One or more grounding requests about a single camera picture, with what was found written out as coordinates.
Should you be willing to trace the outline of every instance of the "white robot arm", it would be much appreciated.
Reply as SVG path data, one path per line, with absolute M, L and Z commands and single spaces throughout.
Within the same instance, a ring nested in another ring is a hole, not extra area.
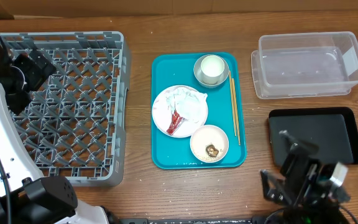
M 38 90 L 54 71 L 55 67 L 36 50 L 30 57 L 20 55 L 12 61 L 1 42 L 0 223 L 110 224 L 112 213 L 78 200 L 65 177 L 44 177 L 9 114 L 9 110 L 20 113 L 31 101 L 29 92 Z
M 23 187 L 23 180 L 38 180 L 44 175 L 34 164 L 24 148 L 12 118 L 9 114 L 5 100 L 5 91 L 0 84 L 0 159 L 7 178 L 10 191 Z M 0 197 L 5 196 L 4 183 L 0 175 Z M 101 207 L 94 207 L 78 200 L 75 214 L 70 217 L 62 218 L 55 222 L 57 224 L 76 223 L 76 224 L 108 224 L 109 220 Z

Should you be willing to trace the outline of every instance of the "teal tray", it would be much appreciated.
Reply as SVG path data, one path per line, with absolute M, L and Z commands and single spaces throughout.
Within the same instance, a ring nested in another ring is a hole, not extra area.
M 241 146 L 239 146 L 237 137 L 234 136 L 229 79 L 219 87 L 210 89 L 201 86 L 194 76 L 194 64 L 197 59 L 206 54 L 171 54 L 157 57 L 152 65 L 151 106 L 161 91 L 173 85 L 187 85 L 199 92 L 207 93 L 208 118 L 205 124 L 218 126 L 227 134 L 229 138 L 229 150 L 226 156 L 219 162 L 213 164 L 201 162 L 191 153 L 190 137 L 178 139 L 167 136 L 158 130 L 151 118 L 152 159 L 155 165 L 161 169 L 237 167 L 247 157 L 244 118 L 241 112 L 239 113 Z M 208 54 L 216 54 L 224 58 L 229 65 L 232 77 L 236 83 L 237 110 L 242 111 L 239 72 L 236 59 L 233 55 L 224 52 Z

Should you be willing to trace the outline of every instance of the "clear plastic container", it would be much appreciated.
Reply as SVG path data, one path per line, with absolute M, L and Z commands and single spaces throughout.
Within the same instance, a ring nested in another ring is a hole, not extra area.
M 264 35 L 251 64 L 261 99 L 346 95 L 358 84 L 358 43 L 352 32 Z

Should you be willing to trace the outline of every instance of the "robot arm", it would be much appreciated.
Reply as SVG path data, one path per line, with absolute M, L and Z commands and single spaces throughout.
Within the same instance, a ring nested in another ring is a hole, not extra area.
M 8 207 L 12 223 L 112 223 L 109 211 L 78 200 L 65 177 L 44 177 L 28 155 L 9 110 L 19 114 L 31 101 L 30 91 L 38 90 L 55 68 L 36 50 L 13 61 L 1 44 L 0 160 L 6 177 L 0 174 L 0 223 L 7 223 Z
M 23 186 L 22 180 L 30 178 L 37 180 L 44 175 L 34 164 L 24 148 L 11 115 L 9 114 L 5 91 L 0 84 L 0 158 L 4 169 L 9 176 L 11 191 Z M 0 179 L 0 197 L 5 195 L 4 183 Z
M 288 131 L 279 134 L 287 140 L 289 153 L 280 169 L 284 179 L 261 170 L 264 198 L 285 207 L 271 213 L 263 222 L 271 224 L 349 223 L 341 213 L 341 203 L 350 201 L 342 183 L 348 168 L 340 162 L 322 164 L 310 155 L 319 147 L 312 142 L 297 139 Z

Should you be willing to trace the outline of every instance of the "food scrap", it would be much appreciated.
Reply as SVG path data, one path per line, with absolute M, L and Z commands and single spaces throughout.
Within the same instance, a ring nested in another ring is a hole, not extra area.
M 171 113 L 174 113 L 176 110 L 181 117 L 193 123 L 203 119 L 201 112 L 204 109 L 203 103 L 206 101 L 207 94 L 199 93 L 186 87 L 178 87 L 167 92 L 166 97 Z
M 178 112 L 175 110 L 172 114 L 172 121 L 171 121 L 171 125 L 169 126 L 167 133 L 169 135 L 172 135 L 181 125 L 181 123 L 183 122 L 184 118 L 182 118 Z
M 205 148 L 206 153 L 210 156 L 210 157 L 216 157 L 218 156 L 219 150 L 217 150 L 215 148 L 214 145 L 210 144 Z

